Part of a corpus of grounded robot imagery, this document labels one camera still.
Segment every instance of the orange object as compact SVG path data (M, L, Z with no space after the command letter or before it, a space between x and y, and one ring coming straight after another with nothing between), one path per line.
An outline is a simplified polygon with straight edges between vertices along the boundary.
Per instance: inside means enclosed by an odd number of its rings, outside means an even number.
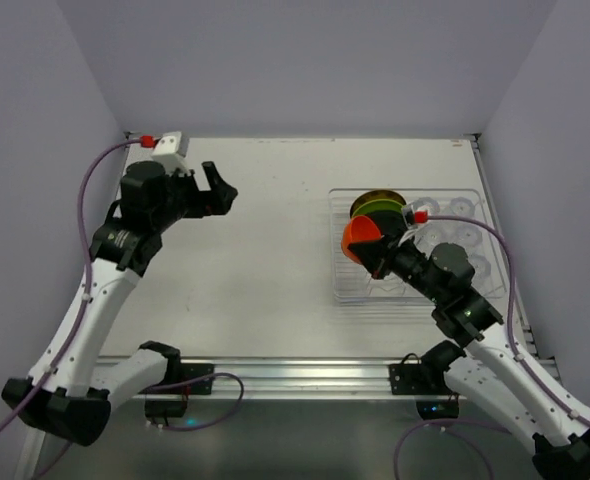
M382 232L366 215L358 215L353 217L351 221L344 228L344 235L342 236L342 252L355 263L361 265L359 258L348 249L351 243L372 242L382 238Z

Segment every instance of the black bracket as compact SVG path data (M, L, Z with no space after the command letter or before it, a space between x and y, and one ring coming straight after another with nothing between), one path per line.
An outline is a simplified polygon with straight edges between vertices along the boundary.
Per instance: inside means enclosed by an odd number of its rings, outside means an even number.
M182 363L182 376L184 380L193 380L198 377L210 375L215 371L212 363ZM213 389L213 379L209 378L190 386L190 395L210 395Z
M174 381L163 381L164 383L179 383L187 380L210 375L215 371L212 363L182 363L179 367L177 377ZM144 416L152 421L159 422L160 419L181 418L188 409L189 395L210 395L213 389L213 379L209 378L186 388L174 388L162 393L168 395L179 395L178 399L148 399L144 400Z
M11 408L33 390L32 378L10 378L2 398ZM49 392L41 388L21 411L19 418L29 427L87 447L99 438L108 423L111 404L107 390L89 388L84 397L67 397L64 389Z
M388 366L388 379L393 395L453 395L443 376L432 375L422 363L394 363Z

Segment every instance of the light gray backdrop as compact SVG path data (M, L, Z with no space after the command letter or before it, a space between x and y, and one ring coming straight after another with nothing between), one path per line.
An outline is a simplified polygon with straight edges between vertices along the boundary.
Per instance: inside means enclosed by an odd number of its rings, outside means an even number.
M590 0L560 0L482 136L538 345L590 405Z
M77 187L120 136L55 3L0 1L0 393L26 375L70 304L81 276ZM90 188L91 226L115 181L111 160ZM8 411L0 398L0 419ZM0 436L0 480L24 433L15 422Z
M123 126L481 132L554 0L59 0Z

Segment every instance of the clear plastic tray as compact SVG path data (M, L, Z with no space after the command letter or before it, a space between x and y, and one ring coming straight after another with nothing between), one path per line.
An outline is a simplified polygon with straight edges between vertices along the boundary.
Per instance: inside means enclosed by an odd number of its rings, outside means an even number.
M340 303L365 304L397 302L408 305L429 305L430 301L398 277L373 280L360 265L342 253L344 227L349 221L353 201L372 189L333 189L329 192L331 242L333 259L333 289ZM408 204L429 205L431 213L470 217L486 222L482 199L475 190L391 189L401 194ZM462 222L434 221L423 226L415 236L417 248L427 255L442 242L456 243L466 249L475 267L473 286L486 298L506 295L506 282L501 274L497 250L488 232Z

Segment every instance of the cable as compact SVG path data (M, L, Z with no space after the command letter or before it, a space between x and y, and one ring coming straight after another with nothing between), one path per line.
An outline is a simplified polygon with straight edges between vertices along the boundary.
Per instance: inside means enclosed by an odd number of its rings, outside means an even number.
M488 472L488 478L490 478L491 480L495 480L495 472L493 471L493 466L491 465L490 460L484 454L484 452L482 452L482 449L479 448L475 444L475 442L473 442L472 440L469 440L461 433L452 432L450 430L445 430L444 433L449 434L451 437L455 437L455 438L460 439L462 442L466 443L469 447L471 447L473 450L475 450L475 452L477 453L479 458L481 458L482 462L484 462L484 466L486 467L486 471Z
M410 240L411 238L413 238L415 236L415 234L417 233L417 229L409 229L406 230L406 232L404 232L404 235L402 235L399 239L399 242L397 243L398 246L400 246L402 243L404 243L407 240Z
M59 451L59 453L57 455L55 455L53 457L53 459L50 461L50 463L48 465L46 465L44 468L42 468L35 475L33 475L31 477L31 480L39 480L44 475L46 475L48 472L50 472L51 469L55 466L55 464L62 459L62 457L64 456L64 454L66 454L66 452L68 452L68 449L71 448L72 446L73 446L73 443L72 442L66 442L66 444L64 445L64 447Z
M399 473L399 465L398 465L397 460L399 458L399 453L402 450L402 446L404 445L404 442L408 439L408 437L411 436L411 434L413 434L413 432L415 432L415 431L419 430L420 428L427 426L427 425L448 427L448 426L451 426L454 424L469 425L469 426L473 426L473 427L482 427L482 428L487 428L489 430L493 430L493 431L500 432L500 433L509 433L509 431L506 430L504 427L493 425L492 423L478 422L476 420L465 420L465 419L460 419L460 418L448 418L448 419L445 418L445 419L436 419L436 420L426 420L424 422L420 422L420 423L412 426L408 430L406 430L404 432L404 434L401 436L401 438L397 441L397 444L395 445L395 451L393 453L393 472L395 473L395 480L401 480L401 478L402 478ZM457 437L457 438L464 440L466 443L468 443L470 446L473 447L473 449L482 457L482 460L484 461L484 465L486 465L486 468L489 471L489 476L491 479L493 479L494 473L493 473L493 469L491 467L491 464L490 464L489 460L486 458L486 456L479 449L479 447L477 447L477 445L474 445L473 442L468 440L467 438L462 437L457 434L454 434L454 432L448 432L448 433Z
M218 423L223 422L224 420L229 419L233 415L235 415L242 404L242 399L244 398L244 382L242 379L239 378L237 375L227 372L219 372L219 373L211 373L208 375L203 375L201 377L193 378L192 380L186 380L184 382L173 383L170 385L155 385L153 387L149 387L145 390L146 393L153 393L153 392L162 392L164 390L172 390L174 388L181 388L187 387L189 385L194 385L199 382L203 382L205 380L210 380L211 378L231 378L235 380L239 384L239 396L235 401L233 407L226 412L224 415L216 418L215 420L211 420L210 422L203 423L201 425L195 425L193 427L176 427L174 425L161 425L156 424L158 427L161 427L163 430L170 430L173 432L194 432L195 430L203 430L204 428L212 427L213 425L217 425Z
M514 304L515 304L515 290L516 290L515 289L515 269L514 269L514 263L513 263L513 256L511 254L510 249L508 248L508 244L506 243L506 240L493 227L486 225L485 223L480 222L479 220L472 219L472 218L458 217L455 215L429 215L428 219L429 220L449 220L449 221L470 223L470 224L475 225L477 227L483 228L488 233L493 235L497 239L499 244L502 246L502 249L504 250L504 254L506 255L506 263L508 265L508 278L509 278L509 281L508 281L508 283L509 283L508 313L506 315L506 333L508 336L508 345L509 345L511 351L513 352L513 354L515 356L517 356L517 358L520 358L519 357L519 350L517 349L517 344L515 343L515 333L513 331L513 309L514 309ZM570 415L571 418L573 418L575 416L576 419L580 423L582 423L583 425L590 428L590 419L583 417L582 415L576 415L576 412L571 407L569 407L566 403L564 403L564 401L561 398L559 398L555 394L555 392L553 392L550 388L548 388L548 386L544 383L544 381L541 378L539 378L537 373L535 373L535 371L530 367L530 365L528 365L528 363L526 362L525 359L519 360L519 363L522 366L522 368L526 371L526 373L529 375L529 377L531 377L531 379L537 384L537 386L540 387L544 391L544 393L546 393L546 395L548 395L548 397L551 400L553 400L557 405L559 405L559 407L566 414Z
M64 355L66 355L66 350L68 350L68 347L70 347L71 343L73 343L75 335L77 335L77 332L79 331L82 319L86 313L86 307L90 300L89 297L91 285L93 283L92 260L89 252L88 240L86 239L86 228L84 225L84 194L86 193L86 186L88 185L88 180L90 179L91 174L95 171L95 168L97 168L101 161L104 160L104 158L106 158L115 150L126 147L127 145L132 145L134 143L140 143L140 139L126 140L104 150L95 160L93 160L93 163L91 163L90 167L86 171L86 174L84 175L84 178L82 179L82 184L79 188L79 193L77 194L77 228L79 231L80 240L82 242L82 247L84 248L84 274L86 278L86 282L84 284L84 295L86 298L82 299L82 303L79 306L73 327L66 337L66 340L64 340L62 347L55 354L53 360L49 364L48 371L44 372L44 375L42 375L42 377L37 381L31 391L28 392L26 397L24 397L24 399L17 404L17 406L4 418L4 420L0 422L0 433L24 410L24 408L26 408L26 405L28 405L35 395L37 395L37 393L41 390L48 378L51 376L51 373L57 368L57 365Z
M400 365L404 365L406 362L408 362L410 360L411 357L415 357L415 361L417 363L419 363L419 361L420 361L419 355L411 352L411 353L407 354L404 358L402 358L402 361L399 362Z

